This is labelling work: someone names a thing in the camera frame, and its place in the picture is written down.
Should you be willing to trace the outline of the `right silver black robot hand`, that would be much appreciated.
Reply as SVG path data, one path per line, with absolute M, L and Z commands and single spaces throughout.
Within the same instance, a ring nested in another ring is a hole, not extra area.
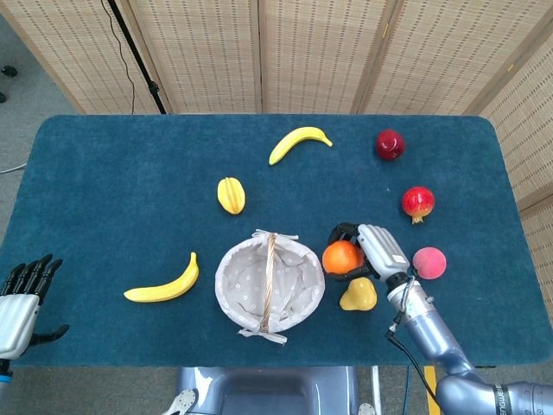
M 386 283 L 390 290 L 408 281 L 410 262 L 388 230 L 374 225 L 342 222 L 330 233 L 328 244 L 351 239 L 355 239 L 363 252 L 362 264 L 348 272 L 328 271 L 329 277 L 337 281 L 375 277 Z

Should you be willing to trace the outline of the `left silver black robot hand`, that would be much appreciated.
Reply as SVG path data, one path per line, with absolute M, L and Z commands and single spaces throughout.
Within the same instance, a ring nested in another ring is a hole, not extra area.
M 1 284 L 1 360 L 19 359 L 28 348 L 55 342 L 68 330 L 61 325 L 50 333 L 36 333 L 35 323 L 52 283 L 62 265 L 49 253 L 13 268 Z

